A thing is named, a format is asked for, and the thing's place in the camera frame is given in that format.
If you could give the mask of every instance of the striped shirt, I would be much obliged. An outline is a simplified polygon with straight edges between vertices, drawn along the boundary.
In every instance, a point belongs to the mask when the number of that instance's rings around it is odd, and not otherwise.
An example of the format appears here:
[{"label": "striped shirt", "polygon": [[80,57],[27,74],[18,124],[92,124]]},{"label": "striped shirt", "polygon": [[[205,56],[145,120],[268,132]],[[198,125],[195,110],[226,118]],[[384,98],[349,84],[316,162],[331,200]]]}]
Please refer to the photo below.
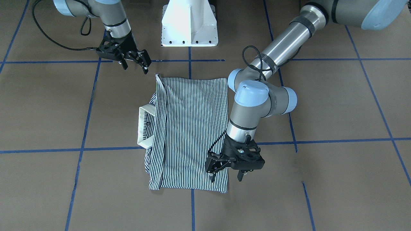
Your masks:
[{"label": "striped shirt", "polygon": [[[157,77],[150,100],[155,118],[145,112],[143,139],[154,135],[145,154],[149,188],[202,189],[227,192],[227,169],[211,183],[204,164],[207,151],[225,130],[228,118],[226,79]],[[223,139],[214,146],[220,152]]]}]

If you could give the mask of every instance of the light blue joint cap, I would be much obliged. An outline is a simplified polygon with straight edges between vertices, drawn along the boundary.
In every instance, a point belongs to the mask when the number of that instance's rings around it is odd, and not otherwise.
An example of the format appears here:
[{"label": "light blue joint cap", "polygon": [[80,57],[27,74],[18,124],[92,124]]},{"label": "light blue joint cap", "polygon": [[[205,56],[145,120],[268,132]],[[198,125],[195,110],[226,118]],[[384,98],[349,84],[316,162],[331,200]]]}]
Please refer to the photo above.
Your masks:
[{"label": "light blue joint cap", "polygon": [[401,13],[407,0],[379,0],[361,24],[363,30],[382,30]]},{"label": "light blue joint cap", "polygon": [[53,0],[53,2],[60,14],[74,17],[67,6],[66,0]]},{"label": "light blue joint cap", "polygon": [[236,76],[240,71],[242,71],[242,69],[237,68],[237,69],[233,70],[229,75],[229,79],[228,79],[227,84],[228,84],[229,88],[231,90],[233,90],[234,92],[236,92],[236,88],[235,88],[234,83],[236,81]]},{"label": "light blue joint cap", "polygon": [[291,88],[286,88],[286,87],[282,87],[282,88],[287,90],[287,93],[288,93],[288,106],[287,106],[287,109],[285,109],[285,112],[281,114],[281,115],[284,115],[288,112],[293,111],[294,108],[296,108],[296,106],[297,106],[297,94]]},{"label": "light blue joint cap", "polygon": [[106,4],[106,5],[114,5],[119,3],[121,0],[94,0],[96,2],[102,3],[102,4]]},{"label": "light blue joint cap", "polygon": [[238,86],[234,97],[237,104],[244,107],[255,107],[268,99],[268,87],[262,82],[244,80]]}]

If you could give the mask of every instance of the white mounting bracket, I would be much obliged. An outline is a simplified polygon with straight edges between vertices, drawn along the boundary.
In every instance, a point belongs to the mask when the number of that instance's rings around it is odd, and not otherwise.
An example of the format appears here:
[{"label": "white mounting bracket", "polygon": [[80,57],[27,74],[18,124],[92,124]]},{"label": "white mounting bracket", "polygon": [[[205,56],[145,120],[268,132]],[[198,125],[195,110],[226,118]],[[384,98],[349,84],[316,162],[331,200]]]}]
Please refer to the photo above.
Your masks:
[{"label": "white mounting bracket", "polygon": [[163,6],[162,46],[216,46],[215,7],[208,0],[170,0]]}]

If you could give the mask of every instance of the robotic arm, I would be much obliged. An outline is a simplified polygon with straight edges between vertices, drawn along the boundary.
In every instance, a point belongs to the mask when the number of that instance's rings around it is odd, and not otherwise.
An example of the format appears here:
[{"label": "robotic arm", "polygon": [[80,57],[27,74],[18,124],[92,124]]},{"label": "robotic arm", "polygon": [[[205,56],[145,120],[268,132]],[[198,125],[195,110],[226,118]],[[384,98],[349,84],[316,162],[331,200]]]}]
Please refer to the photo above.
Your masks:
[{"label": "robotic arm", "polygon": [[151,59],[146,50],[138,50],[120,0],[53,0],[57,10],[67,16],[99,17],[107,30],[96,52],[101,58],[118,61],[124,70],[132,60],[147,74]]},{"label": "robotic arm", "polygon": [[290,88],[276,87],[266,80],[297,52],[314,33],[331,19],[335,23],[382,30],[396,19],[407,0],[313,0],[301,8],[300,15],[245,69],[233,70],[228,86],[235,102],[220,153],[207,153],[205,169],[214,181],[225,167],[239,170],[237,178],[264,166],[260,148],[254,141],[260,118],[283,115],[297,105],[297,95]]}]

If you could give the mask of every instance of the blue and white striped cloth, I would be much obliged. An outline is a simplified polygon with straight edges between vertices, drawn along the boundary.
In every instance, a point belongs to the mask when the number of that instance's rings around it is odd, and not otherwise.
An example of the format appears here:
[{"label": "blue and white striped cloth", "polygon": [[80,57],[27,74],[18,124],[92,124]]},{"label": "blue and white striped cloth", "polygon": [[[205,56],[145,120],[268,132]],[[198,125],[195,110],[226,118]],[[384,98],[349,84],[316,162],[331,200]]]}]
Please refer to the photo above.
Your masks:
[{"label": "blue and white striped cloth", "polygon": [[[211,183],[204,164],[207,151],[225,130],[228,118],[226,79],[161,78],[150,100],[155,118],[145,112],[143,139],[154,135],[145,154],[149,188],[227,192],[227,169]],[[223,139],[213,148],[221,151]]]}]

